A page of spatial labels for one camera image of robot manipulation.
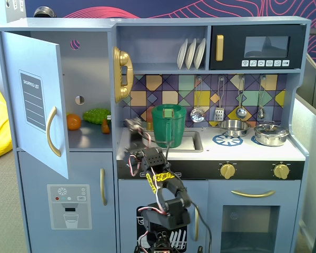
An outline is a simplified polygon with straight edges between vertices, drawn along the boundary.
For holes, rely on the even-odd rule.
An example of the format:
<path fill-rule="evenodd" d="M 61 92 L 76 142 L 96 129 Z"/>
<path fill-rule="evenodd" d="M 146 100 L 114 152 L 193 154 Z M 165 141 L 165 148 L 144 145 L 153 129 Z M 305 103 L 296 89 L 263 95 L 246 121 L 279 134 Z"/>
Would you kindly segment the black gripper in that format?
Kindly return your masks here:
<path fill-rule="evenodd" d="M 143 155 L 146 145 L 143 143 L 142 121 L 139 118 L 125 119 L 125 124 L 130 130 L 129 146 L 126 154 Z"/>

